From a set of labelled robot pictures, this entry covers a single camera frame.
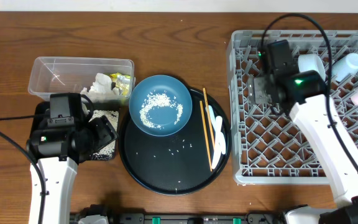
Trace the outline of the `yellow green snack wrapper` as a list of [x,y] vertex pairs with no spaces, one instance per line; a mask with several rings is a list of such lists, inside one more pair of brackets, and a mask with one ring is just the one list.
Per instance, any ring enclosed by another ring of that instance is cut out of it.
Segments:
[[125,103],[130,90],[131,76],[112,73],[109,74],[109,77],[111,79],[111,93],[120,97],[120,103]]

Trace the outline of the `white tissue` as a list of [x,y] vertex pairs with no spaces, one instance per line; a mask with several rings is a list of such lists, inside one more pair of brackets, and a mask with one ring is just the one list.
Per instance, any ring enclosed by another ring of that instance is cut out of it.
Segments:
[[95,81],[89,89],[83,88],[80,93],[84,95],[89,94],[104,94],[104,95],[120,95],[119,89],[115,87],[115,82],[109,75],[97,73]]

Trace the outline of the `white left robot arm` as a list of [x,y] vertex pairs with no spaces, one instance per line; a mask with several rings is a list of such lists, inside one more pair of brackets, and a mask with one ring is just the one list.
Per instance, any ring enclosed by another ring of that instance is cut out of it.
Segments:
[[35,156],[29,223],[68,223],[79,164],[93,160],[118,137],[105,115],[79,126],[65,118],[56,121],[49,125],[45,119],[27,141]]

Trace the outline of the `light blue bowl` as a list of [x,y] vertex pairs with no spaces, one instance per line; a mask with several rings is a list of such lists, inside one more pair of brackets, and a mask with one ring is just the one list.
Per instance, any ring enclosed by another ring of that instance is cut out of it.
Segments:
[[316,54],[303,54],[298,57],[298,68],[300,72],[314,70],[319,73],[321,79],[325,81],[326,71],[323,61]]

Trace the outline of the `dark blue plate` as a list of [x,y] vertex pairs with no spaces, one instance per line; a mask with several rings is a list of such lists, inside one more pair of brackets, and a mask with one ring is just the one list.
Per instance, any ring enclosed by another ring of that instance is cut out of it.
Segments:
[[132,91],[129,112],[144,133],[163,137],[179,132],[189,121],[193,102],[189,89],[168,75],[142,80]]

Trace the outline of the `light blue cup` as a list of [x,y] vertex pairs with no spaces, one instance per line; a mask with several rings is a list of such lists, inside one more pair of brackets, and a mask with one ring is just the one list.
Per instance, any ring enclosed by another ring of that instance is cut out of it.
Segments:
[[337,82],[341,82],[348,75],[358,72],[358,54],[350,53],[333,65],[332,75]]

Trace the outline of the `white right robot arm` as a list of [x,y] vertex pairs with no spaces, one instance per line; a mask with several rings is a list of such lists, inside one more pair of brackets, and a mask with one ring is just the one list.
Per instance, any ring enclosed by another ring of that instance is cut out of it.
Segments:
[[344,127],[334,103],[314,70],[247,81],[249,95],[270,95],[303,133],[321,164],[336,209],[309,206],[284,212],[284,223],[358,223],[358,148]]

